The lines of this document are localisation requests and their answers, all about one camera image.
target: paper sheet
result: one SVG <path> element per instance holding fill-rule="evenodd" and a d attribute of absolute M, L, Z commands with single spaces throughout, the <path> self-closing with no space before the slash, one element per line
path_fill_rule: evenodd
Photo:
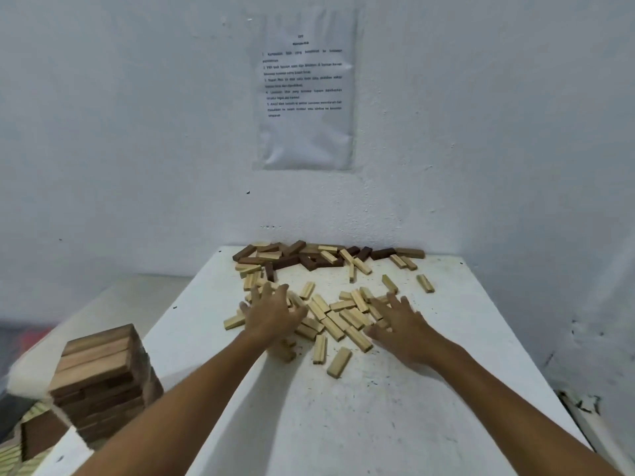
<path fill-rule="evenodd" d="M 355 12 L 263 16 L 252 65 L 258 155 L 266 169 L 351 167 Z"/>

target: wooden block tower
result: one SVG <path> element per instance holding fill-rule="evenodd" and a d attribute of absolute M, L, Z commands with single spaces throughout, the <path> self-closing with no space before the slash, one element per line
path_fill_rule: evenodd
<path fill-rule="evenodd" d="M 132 324 L 68 342 L 48 391 L 91 449 L 163 395 Z"/>

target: hand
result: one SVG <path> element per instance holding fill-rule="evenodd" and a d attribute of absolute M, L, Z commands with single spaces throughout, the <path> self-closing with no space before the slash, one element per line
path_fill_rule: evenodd
<path fill-rule="evenodd" d="M 286 306 L 288 288 L 288 284 L 283 284 L 273 292 L 271 285 L 265 284 L 261 295 L 258 288 L 253 287 L 251 307 L 240 303 L 245 334 L 253 336 L 264 348 L 291 334 L 307 315 L 306 307 L 289 311 Z"/>
<path fill-rule="evenodd" d="M 371 299 L 370 302 L 386 318 L 392 332 L 374 324 L 367 327 L 365 333 L 406 366 L 427 364 L 434 368 L 435 362 L 456 344 L 430 327 L 421 312 L 414 312 L 407 297 L 402 297 L 399 302 L 393 293 L 388 293 L 388 300 L 392 308 L 377 299 Z"/>

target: table surface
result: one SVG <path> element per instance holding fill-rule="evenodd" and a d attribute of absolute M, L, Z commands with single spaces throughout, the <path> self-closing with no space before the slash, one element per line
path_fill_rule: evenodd
<path fill-rule="evenodd" d="M 220 351 L 242 329 L 225 331 L 222 321 L 243 299 L 242 280 L 231 256 L 220 248 L 144 338 L 164 386 L 172 387 Z M 355 284 L 346 268 L 313 272 L 293 266 L 279 281 L 327 303 L 340 291 L 366 286 L 385 293 L 387 274 L 430 325 L 461 344 L 492 374 L 545 415 L 585 440 L 540 371 L 491 302 L 463 259 L 427 256 L 419 269 L 400 270 L 389 259 L 368 260 L 369 276 Z M 426 294 L 415 276 L 424 273 L 436 289 Z M 188 475 L 513 475 L 494 441 L 454 391 L 429 369 L 405 368 L 375 346 L 364 354 L 347 337 L 328 337 L 326 365 L 313 365 L 313 343 L 298 337 L 290 364 L 263 355 L 247 374 L 211 432 Z M 326 374 L 341 346 L 353 358 L 340 379 Z M 35 473 L 70 475 L 90 456 L 74 429 L 59 441 Z"/>

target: forearm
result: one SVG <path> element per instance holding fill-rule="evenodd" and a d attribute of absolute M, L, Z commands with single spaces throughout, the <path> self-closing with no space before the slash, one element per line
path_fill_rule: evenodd
<path fill-rule="evenodd" d="M 117 433 L 76 476 L 184 475 L 263 351 L 241 333 Z"/>
<path fill-rule="evenodd" d="M 612 466 L 480 366 L 456 344 L 433 368 L 465 400 L 520 476 L 615 475 Z"/>

